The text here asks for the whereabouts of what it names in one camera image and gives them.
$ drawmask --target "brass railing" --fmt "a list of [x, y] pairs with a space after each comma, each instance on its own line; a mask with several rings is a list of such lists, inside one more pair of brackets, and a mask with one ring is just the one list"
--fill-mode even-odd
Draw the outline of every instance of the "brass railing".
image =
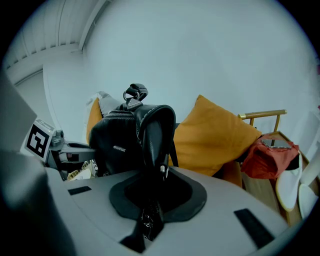
[[242, 120], [250, 119], [250, 125], [254, 126], [255, 118], [276, 116], [275, 126], [274, 126], [274, 130], [273, 130], [274, 132], [276, 132], [278, 130], [280, 115], [285, 115], [286, 113], [287, 113], [287, 111], [285, 109], [280, 109], [280, 110], [272, 110], [272, 111], [238, 114], [238, 117], [241, 118]]

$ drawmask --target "orange pillow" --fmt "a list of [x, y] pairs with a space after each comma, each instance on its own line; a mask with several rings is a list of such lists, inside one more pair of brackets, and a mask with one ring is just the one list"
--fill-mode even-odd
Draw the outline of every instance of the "orange pillow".
[[96, 98], [92, 104], [88, 124], [86, 126], [86, 142], [89, 144], [89, 134], [91, 129], [102, 119], [101, 110], [99, 106], [99, 99]]
[[251, 125], [199, 95], [175, 130], [179, 167], [212, 176], [223, 164], [240, 157], [260, 135]]

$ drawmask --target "red fabric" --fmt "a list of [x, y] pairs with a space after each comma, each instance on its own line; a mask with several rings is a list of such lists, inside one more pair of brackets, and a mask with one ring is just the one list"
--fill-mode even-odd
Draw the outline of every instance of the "red fabric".
[[249, 148], [241, 171], [255, 179], [275, 179], [299, 154], [299, 146], [288, 141], [292, 148], [270, 148], [262, 143], [263, 139], [277, 140], [270, 135], [257, 139]]

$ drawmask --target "black rubber pad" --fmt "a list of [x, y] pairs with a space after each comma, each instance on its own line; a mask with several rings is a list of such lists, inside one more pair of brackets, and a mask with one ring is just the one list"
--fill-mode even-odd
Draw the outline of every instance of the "black rubber pad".
[[71, 196], [73, 196], [73, 195], [76, 195], [76, 194], [79, 194], [79, 193], [87, 192], [87, 191], [89, 191], [89, 190], [91, 190], [90, 187], [88, 187], [88, 186], [81, 186], [81, 187], [69, 189], [68, 191], [69, 191], [69, 194], [70, 194]]
[[275, 239], [248, 209], [236, 210], [235, 216], [241, 222], [258, 249]]

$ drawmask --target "white ceiling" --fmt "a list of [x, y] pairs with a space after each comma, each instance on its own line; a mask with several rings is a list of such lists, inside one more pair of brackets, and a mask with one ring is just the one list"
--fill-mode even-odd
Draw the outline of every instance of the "white ceiling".
[[36, 53], [84, 41], [98, 12], [109, 0], [47, 0], [24, 23], [3, 58], [8, 71]]

